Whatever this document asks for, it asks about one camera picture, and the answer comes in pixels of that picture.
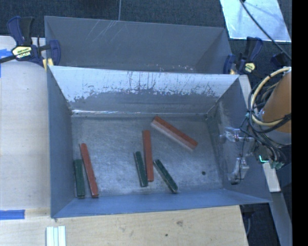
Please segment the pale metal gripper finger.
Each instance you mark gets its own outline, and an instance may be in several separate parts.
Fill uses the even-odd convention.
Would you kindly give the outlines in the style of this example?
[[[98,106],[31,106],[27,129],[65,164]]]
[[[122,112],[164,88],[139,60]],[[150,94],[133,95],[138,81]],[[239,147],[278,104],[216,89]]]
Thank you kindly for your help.
[[[225,128],[223,134],[219,136],[220,142],[239,142],[243,140],[244,136],[241,135],[241,130],[239,128]]]
[[[240,184],[245,179],[245,176],[249,170],[249,165],[245,158],[237,157],[234,169],[231,173],[228,173],[228,181],[231,185]]]

